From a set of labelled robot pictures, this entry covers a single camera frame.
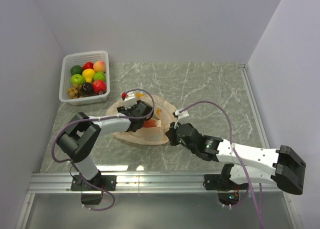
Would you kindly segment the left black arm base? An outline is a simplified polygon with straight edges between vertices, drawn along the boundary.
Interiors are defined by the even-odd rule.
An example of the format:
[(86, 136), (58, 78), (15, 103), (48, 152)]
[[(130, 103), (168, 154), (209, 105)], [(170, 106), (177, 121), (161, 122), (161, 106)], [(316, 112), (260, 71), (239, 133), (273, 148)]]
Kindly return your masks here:
[(82, 176), (74, 175), (70, 191), (81, 193), (81, 203), (89, 208), (90, 206), (98, 206), (104, 196), (109, 195), (111, 197), (111, 204), (107, 209), (111, 208), (116, 199), (112, 194), (116, 189), (117, 177), (115, 175), (101, 175), (98, 179), (92, 179), (91, 181), (85, 181)]

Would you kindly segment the peach fruit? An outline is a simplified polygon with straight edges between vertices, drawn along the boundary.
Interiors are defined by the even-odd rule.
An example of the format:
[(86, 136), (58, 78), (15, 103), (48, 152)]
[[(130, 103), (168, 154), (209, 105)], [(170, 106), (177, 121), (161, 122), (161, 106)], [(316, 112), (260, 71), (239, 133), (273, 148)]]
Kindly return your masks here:
[(98, 72), (102, 72), (105, 73), (106, 72), (106, 63), (102, 60), (100, 61), (96, 61), (93, 64), (93, 70), (98, 73)]

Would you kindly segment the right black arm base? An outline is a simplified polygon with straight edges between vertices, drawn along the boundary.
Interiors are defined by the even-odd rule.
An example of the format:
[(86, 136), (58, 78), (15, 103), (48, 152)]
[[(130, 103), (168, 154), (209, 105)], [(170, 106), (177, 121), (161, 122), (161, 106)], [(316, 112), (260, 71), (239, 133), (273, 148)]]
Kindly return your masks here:
[(216, 191), (218, 202), (223, 206), (232, 207), (240, 201), (239, 186), (220, 174), (205, 174), (202, 185), (206, 191)]

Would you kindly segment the red apple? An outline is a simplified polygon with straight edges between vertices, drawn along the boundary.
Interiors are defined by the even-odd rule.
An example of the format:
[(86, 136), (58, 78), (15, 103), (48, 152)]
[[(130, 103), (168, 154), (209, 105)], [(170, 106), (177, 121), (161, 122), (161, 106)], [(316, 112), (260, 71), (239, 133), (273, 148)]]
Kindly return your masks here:
[(103, 95), (107, 92), (107, 85), (103, 80), (95, 80), (92, 83), (92, 88), (96, 95)]

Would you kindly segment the yellow pear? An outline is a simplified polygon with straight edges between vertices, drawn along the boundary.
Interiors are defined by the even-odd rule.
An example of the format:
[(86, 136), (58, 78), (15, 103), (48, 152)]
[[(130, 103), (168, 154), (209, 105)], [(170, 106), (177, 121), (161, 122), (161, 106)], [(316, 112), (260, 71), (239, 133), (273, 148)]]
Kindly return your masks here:
[(84, 77), (85, 79), (85, 82), (86, 83), (93, 83), (94, 81), (94, 75), (96, 74), (95, 70), (92, 69), (92, 68), (88, 68), (88, 69), (85, 69), (83, 70), (82, 72), (82, 76)]

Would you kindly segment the green apple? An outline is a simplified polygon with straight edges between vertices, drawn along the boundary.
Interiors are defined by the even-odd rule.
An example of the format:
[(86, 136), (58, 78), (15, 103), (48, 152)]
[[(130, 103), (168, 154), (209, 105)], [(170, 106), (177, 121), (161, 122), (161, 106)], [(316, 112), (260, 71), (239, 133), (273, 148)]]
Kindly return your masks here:
[(71, 85), (82, 86), (86, 82), (81, 74), (74, 74), (70, 78)]

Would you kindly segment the dark green fruit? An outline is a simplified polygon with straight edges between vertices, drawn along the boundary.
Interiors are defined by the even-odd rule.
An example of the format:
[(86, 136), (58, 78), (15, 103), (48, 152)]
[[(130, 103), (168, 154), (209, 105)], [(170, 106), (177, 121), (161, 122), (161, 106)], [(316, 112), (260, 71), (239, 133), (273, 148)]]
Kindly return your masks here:
[(74, 65), (70, 69), (70, 74), (73, 75), (82, 75), (83, 68), (80, 65)]

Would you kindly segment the white perforated plastic basket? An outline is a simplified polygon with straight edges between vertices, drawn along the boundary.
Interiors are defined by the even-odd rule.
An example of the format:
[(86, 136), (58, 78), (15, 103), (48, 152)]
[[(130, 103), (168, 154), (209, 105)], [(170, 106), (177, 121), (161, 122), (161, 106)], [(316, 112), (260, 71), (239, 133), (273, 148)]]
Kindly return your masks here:
[(62, 61), (59, 100), (73, 106), (104, 102), (110, 93), (106, 51), (74, 53)]

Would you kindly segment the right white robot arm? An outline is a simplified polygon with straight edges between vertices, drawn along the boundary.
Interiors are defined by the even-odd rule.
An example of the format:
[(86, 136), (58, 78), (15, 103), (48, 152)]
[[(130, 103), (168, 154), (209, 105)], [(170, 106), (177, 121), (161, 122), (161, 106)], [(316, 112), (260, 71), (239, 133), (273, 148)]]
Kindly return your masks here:
[(212, 190), (229, 191), (236, 185), (276, 184), (278, 189), (302, 195), (306, 163), (287, 145), (279, 149), (258, 148), (202, 135), (190, 123), (171, 123), (165, 133), (171, 146), (181, 145), (198, 158), (223, 163), (218, 183)]

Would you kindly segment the red fruit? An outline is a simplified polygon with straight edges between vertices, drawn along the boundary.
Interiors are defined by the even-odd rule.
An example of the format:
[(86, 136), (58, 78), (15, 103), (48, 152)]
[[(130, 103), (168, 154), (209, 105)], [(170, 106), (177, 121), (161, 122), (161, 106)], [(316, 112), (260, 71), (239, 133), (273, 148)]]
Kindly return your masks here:
[(82, 66), (82, 69), (83, 69), (83, 70), (93, 69), (93, 68), (94, 68), (94, 63), (91, 62), (91, 61), (88, 61), (87, 63), (85, 63), (85, 64)]

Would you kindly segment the dark brown fruit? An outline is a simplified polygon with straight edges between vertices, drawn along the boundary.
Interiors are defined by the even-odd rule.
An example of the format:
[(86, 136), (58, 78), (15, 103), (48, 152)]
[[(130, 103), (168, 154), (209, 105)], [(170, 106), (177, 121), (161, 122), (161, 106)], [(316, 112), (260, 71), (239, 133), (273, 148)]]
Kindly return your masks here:
[(81, 93), (84, 95), (92, 95), (94, 94), (93, 85), (90, 82), (85, 82), (80, 89)]

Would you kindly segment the aluminium mounting rail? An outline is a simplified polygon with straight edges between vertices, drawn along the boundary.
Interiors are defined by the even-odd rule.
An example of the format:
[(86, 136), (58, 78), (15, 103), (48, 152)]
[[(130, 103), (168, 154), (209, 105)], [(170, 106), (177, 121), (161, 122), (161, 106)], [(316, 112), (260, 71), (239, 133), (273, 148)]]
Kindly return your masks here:
[(108, 172), (114, 187), (103, 196), (103, 211), (91, 211), (81, 196), (88, 191), (78, 175), (37, 173), (31, 178), (18, 229), (257, 229), (259, 219), (249, 192), (236, 206), (222, 205), (227, 192), (205, 189), (197, 171)]

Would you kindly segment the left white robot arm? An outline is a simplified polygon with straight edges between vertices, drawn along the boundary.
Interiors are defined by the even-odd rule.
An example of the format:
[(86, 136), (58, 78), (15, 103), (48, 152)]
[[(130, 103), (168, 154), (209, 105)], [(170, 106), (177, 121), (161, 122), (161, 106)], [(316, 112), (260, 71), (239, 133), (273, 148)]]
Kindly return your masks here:
[(99, 136), (118, 132), (136, 132), (153, 116), (154, 108), (145, 101), (116, 108), (117, 114), (104, 117), (87, 116), (80, 112), (58, 133), (53, 143), (68, 155), (89, 190), (101, 188), (101, 172), (91, 158), (91, 151)]

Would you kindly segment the light green round fruit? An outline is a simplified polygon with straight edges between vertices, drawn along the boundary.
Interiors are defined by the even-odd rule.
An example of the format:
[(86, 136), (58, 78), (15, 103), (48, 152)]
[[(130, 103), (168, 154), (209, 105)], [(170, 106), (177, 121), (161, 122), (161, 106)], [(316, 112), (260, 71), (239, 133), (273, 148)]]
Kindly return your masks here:
[(102, 71), (98, 71), (96, 72), (94, 75), (93, 75), (93, 81), (103, 81), (103, 82), (106, 82), (106, 76), (105, 76), (105, 73), (102, 72)]

